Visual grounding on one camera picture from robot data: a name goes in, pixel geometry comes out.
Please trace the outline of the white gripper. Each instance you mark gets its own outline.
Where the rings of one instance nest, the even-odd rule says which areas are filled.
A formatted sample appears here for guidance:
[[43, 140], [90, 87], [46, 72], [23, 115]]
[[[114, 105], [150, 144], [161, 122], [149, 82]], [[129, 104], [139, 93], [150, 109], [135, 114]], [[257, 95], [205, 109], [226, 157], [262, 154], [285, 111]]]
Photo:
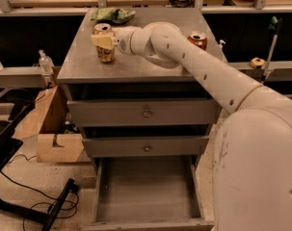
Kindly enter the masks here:
[[91, 35], [93, 45], [112, 50], [115, 46], [122, 54], [138, 54], [137, 36], [142, 32], [140, 27], [128, 26], [114, 29], [112, 33]]

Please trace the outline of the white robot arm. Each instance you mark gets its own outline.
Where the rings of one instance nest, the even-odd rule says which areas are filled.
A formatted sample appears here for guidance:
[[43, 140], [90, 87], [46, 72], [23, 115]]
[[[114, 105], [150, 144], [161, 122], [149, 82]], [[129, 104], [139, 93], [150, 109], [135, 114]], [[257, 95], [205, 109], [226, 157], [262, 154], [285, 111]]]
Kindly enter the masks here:
[[190, 42], [170, 23], [94, 35], [105, 49], [182, 65], [228, 113], [214, 142], [215, 231], [292, 231], [292, 100]]

